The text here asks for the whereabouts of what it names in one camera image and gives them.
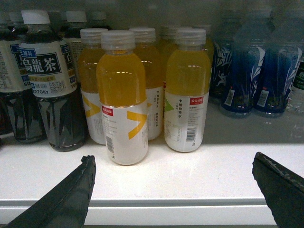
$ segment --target red label logo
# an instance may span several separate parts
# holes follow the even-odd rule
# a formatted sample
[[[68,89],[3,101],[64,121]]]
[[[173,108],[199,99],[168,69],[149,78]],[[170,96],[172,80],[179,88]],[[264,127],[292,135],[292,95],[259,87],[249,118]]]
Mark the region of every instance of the red label logo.
[[[200,105],[204,101],[204,97],[196,97],[190,99],[190,105]]]
[[[104,107],[104,106],[102,106],[102,108],[103,108],[103,113],[104,114],[113,116],[113,109],[107,108],[107,107]]]

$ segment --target barcode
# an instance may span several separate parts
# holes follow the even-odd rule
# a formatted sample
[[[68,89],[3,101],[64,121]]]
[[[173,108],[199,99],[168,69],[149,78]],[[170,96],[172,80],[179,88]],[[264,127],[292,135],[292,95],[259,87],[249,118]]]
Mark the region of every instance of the barcode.
[[[188,128],[186,141],[187,142],[195,141],[195,136],[196,136],[196,127]]]
[[[228,105],[228,106],[231,106],[232,104],[232,99],[233,99],[233,96],[234,96],[234,90],[233,89],[230,89],[229,90],[229,94],[226,98],[226,101],[225,101],[225,105]]]
[[[106,145],[108,147],[108,150],[112,153],[114,153],[114,146],[113,146],[113,139],[111,139],[110,137],[106,137]]]
[[[269,94],[269,91],[266,91],[266,90],[261,91],[261,95],[260,95],[260,98],[257,103],[258,106],[265,107],[265,104],[266,104],[266,101],[268,98],[268,94]]]

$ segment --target orange juice bottle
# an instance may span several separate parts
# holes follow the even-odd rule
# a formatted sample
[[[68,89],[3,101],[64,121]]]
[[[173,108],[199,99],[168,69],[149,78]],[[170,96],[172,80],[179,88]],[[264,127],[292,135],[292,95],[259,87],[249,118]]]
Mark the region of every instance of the orange juice bottle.
[[[167,64],[165,140],[179,152],[193,151],[203,140],[211,68],[205,42],[205,30],[179,29],[178,49]]]
[[[133,53],[132,31],[106,31],[101,37],[105,54],[96,77],[108,155],[118,164],[135,164],[148,151],[144,66]]]
[[[131,28],[135,34],[136,54],[142,61],[146,72],[146,95],[148,101],[149,140],[157,138],[162,132],[163,82],[161,54],[154,46],[154,28]]]
[[[206,30],[206,43],[204,45],[204,49],[207,51],[208,57],[210,59],[210,63],[212,65],[213,61],[213,53],[214,47],[211,39],[211,25],[194,25],[192,26],[194,29],[204,29]]]
[[[80,30],[81,42],[84,49],[78,58],[78,72],[81,84],[82,100],[85,116],[91,138],[105,145],[105,135],[100,111],[99,93],[96,79],[96,67],[104,55],[101,48],[101,33],[105,28],[85,28]]]

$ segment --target plastic bottle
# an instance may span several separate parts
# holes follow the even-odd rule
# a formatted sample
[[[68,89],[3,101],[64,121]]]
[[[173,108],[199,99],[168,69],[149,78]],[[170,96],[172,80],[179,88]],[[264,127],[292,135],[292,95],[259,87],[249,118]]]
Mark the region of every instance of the plastic bottle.
[[[257,114],[277,117],[285,111],[303,49],[304,11],[290,9],[267,44],[255,95]]]
[[[221,24],[214,32],[214,55],[210,81],[211,101],[219,103],[226,85],[226,77],[231,69],[233,36],[241,27],[237,11],[224,11]]]
[[[101,33],[105,28],[85,28],[80,30],[81,42],[85,48],[78,59],[78,71],[81,83],[82,100],[85,107],[86,122],[91,138],[105,145],[99,93],[96,79],[96,67],[105,54],[101,48]]]
[[[45,139],[46,134],[29,77],[20,57],[20,39],[9,31],[2,13],[0,24],[1,103],[9,115],[16,140],[21,143],[34,143]]]
[[[131,165],[148,151],[145,70],[133,53],[132,31],[102,33],[104,56],[97,65],[106,146],[116,163]]]
[[[135,34],[136,54],[142,61],[146,72],[146,95],[148,101],[149,140],[157,138],[162,132],[163,81],[161,54],[154,46],[154,28],[131,28]]]
[[[45,10],[22,10],[28,32],[20,45],[47,138],[61,152],[85,142],[86,120],[68,45],[49,26]]]
[[[213,47],[213,41],[211,39],[211,25],[194,25],[192,27],[194,29],[200,29],[201,28],[201,29],[206,30],[206,43],[204,45],[204,49],[207,51],[210,63],[212,65],[214,47]]]
[[[13,29],[11,31],[16,36],[23,39],[25,34],[28,32],[28,27],[23,23],[21,12],[10,12],[9,18],[13,24]]]
[[[70,25],[67,22],[67,16],[66,16],[66,12],[60,12],[60,17],[61,17],[61,25],[60,28],[58,30],[58,35],[63,38],[65,36],[66,31],[68,30],[68,28],[70,27]]]
[[[168,60],[165,140],[179,152],[193,151],[203,140],[210,82],[205,42],[205,30],[179,29],[178,49]]]
[[[80,30],[87,28],[86,13],[84,11],[67,11],[66,19],[69,23],[69,28],[66,31],[63,40],[70,47],[76,80],[77,82],[80,82],[77,62],[80,53],[85,47],[83,43],[81,43]]]
[[[106,13],[103,11],[90,12],[90,24],[91,28],[112,30],[112,28],[107,24]]]
[[[221,99],[226,115],[245,117],[253,107],[258,77],[270,37],[267,27],[271,9],[253,9],[247,14],[242,28],[234,36],[231,71]]]

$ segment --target white shelf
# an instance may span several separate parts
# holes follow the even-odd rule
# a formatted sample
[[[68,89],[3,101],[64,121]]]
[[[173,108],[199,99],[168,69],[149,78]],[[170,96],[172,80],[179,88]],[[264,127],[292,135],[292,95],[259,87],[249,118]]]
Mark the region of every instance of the white shelf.
[[[94,155],[97,165],[87,225],[275,224],[251,173],[255,153],[304,176],[304,118],[289,113],[231,119],[209,104],[204,141],[196,151],[175,152],[161,135],[133,166],[113,163],[105,147],[91,140],[61,153],[46,140],[24,145],[11,134],[1,138],[0,224],[50,191],[83,155]]]

